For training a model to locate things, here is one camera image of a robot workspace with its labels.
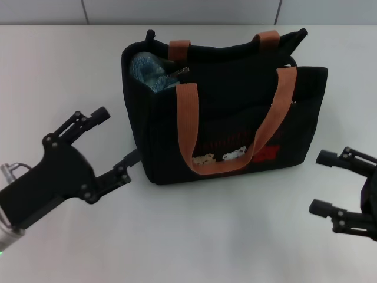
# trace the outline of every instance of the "gray wall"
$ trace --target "gray wall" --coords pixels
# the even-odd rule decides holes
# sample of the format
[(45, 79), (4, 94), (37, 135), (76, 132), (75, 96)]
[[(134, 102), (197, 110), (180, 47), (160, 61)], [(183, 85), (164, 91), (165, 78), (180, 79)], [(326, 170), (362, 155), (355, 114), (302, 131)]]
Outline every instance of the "gray wall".
[[(0, 0), (0, 24), (274, 24), (280, 0)], [(281, 0), (278, 24), (377, 24), (375, 0)]]

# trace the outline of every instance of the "black tote bag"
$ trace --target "black tote bag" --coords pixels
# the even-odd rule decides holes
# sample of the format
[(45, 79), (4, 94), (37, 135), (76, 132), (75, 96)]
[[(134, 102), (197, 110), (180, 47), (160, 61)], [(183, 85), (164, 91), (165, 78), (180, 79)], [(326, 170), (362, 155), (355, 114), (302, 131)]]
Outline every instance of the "black tote bag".
[[(144, 170), (158, 185), (301, 164), (316, 130), (327, 69), (297, 67), (307, 31), (258, 34), (226, 48), (170, 45), (148, 31), (122, 54), (124, 99)], [(154, 93), (130, 75), (150, 52), (174, 63), (179, 84)]]

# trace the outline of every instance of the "blue fabric item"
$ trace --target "blue fabric item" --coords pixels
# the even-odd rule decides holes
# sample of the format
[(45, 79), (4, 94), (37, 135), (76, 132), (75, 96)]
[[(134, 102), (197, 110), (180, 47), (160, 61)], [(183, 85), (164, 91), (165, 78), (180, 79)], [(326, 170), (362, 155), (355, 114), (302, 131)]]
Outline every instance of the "blue fabric item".
[(149, 86), (154, 93), (179, 84), (179, 80), (166, 74), (163, 63), (149, 52), (135, 55), (130, 64), (130, 75)]

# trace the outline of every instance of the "bag handle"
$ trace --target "bag handle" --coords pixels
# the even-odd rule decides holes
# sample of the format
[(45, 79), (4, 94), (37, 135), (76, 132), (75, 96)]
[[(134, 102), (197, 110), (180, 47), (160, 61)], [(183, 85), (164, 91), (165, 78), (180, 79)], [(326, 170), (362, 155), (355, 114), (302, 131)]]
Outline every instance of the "bag handle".
[(245, 155), (236, 159), (214, 162), (205, 165), (193, 163), (193, 153), (197, 143), (199, 126), (199, 98), (196, 83), (176, 85), (177, 128), (181, 155), (188, 167), (200, 175), (232, 172), (247, 166), (253, 156), (271, 139), (287, 115), (295, 90), (297, 69), (295, 67), (277, 69), (278, 84), (267, 116), (259, 126), (254, 142)]
[[(275, 50), (279, 46), (280, 35), (277, 31), (264, 31), (255, 35), (252, 42), (259, 42), (259, 51)], [(187, 61), (190, 46), (189, 40), (170, 41), (168, 59), (177, 62)]]
[(263, 31), (255, 35), (252, 42), (259, 41), (259, 51), (275, 50), (279, 47), (280, 35), (277, 31)]

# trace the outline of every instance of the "tabletop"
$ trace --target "tabletop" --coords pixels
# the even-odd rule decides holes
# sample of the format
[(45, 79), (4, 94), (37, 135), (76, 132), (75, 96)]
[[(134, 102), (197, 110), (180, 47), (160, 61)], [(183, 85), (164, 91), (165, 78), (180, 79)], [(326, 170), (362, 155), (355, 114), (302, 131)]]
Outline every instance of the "tabletop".
[(334, 234), (329, 219), (308, 212), (314, 198), (360, 211), (365, 178), (315, 159), (345, 146), (377, 156), (374, 26), (0, 27), (0, 163), (35, 166), (46, 134), (74, 111), (89, 116), (101, 106), (111, 118), (74, 143), (96, 174), (135, 149), (121, 53), (148, 29), (162, 42), (225, 47), (303, 27), (297, 64), (329, 69), (303, 164), (170, 186), (150, 183), (137, 164), (133, 181), (98, 203), (70, 199), (27, 229), (0, 256), (0, 281), (375, 282), (377, 243)]

